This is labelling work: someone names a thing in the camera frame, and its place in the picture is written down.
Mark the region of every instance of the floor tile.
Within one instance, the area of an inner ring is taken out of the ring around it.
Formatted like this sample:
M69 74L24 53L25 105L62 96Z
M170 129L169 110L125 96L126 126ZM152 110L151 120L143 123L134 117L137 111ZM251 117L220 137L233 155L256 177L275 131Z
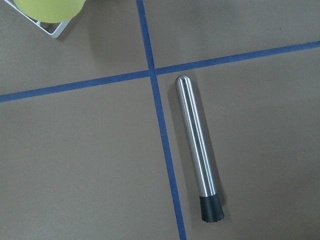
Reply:
M158 76L189 240L320 238L319 62L311 49ZM182 74L206 118L225 213L217 223L201 220L174 86Z
M149 78L0 112L0 239L179 238Z
M0 95L148 69L135 1L88 0L57 39L0 9Z
M318 0L145 0L157 68L320 40Z

